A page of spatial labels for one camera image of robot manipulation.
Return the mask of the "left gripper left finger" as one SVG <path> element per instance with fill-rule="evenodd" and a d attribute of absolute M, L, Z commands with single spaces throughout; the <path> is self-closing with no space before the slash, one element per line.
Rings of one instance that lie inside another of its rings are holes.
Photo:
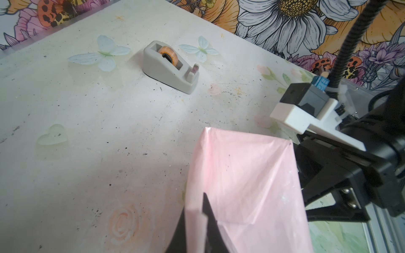
<path fill-rule="evenodd" d="M 185 211 L 181 212 L 174 235 L 165 253 L 187 253 Z"/>

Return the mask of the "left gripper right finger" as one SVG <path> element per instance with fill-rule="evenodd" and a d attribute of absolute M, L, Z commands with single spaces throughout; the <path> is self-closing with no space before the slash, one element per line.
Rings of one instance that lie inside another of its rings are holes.
<path fill-rule="evenodd" d="M 206 193 L 203 194 L 203 213 L 208 217 L 205 253 L 229 253 L 221 236 L 217 220 Z"/>

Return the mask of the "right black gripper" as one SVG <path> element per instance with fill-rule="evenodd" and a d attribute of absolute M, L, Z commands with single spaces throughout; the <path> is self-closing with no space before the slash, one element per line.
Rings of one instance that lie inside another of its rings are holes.
<path fill-rule="evenodd" d="M 294 145 L 304 205 L 331 194 L 335 204 L 306 211 L 308 221 L 366 222 L 370 203 L 405 212 L 405 140 L 368 135 L 370 151 L 305 132 Z"/>

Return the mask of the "purple wrapping paper sheet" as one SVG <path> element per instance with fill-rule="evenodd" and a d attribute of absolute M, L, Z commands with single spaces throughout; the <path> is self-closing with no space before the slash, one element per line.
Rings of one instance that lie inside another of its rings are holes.
<path fill-rule="evenodd" d="M 205 128 L 190 163 L 185 194 L 186 248 L 202 253 L 207 196 L 233 253 L 311 253 L 291 140 Z"/>

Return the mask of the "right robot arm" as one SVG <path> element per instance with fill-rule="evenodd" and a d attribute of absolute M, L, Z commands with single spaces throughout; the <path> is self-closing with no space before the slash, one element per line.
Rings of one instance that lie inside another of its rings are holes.
<path fill-rule="evenodd" d="M 387 101 L 343 127 L 361 151 L 312 132 L 294 147 L 305 205 L 331 194 L 332 206 L 307 210 L 308 221 L 366 222 L 374 203 L 396 217 L 405 211 L 405 82 Z"/>

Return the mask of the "grey tape dispenser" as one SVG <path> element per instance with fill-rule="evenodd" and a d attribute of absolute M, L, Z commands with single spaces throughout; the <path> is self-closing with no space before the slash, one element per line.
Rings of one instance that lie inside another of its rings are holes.
<path fill-rule="evenodd" d="M 192 94 L 199 79 L 199 64 L 189 65 L 166 43 L 152 41 L 143 50 L 144 74 L 186 94 Z"/>

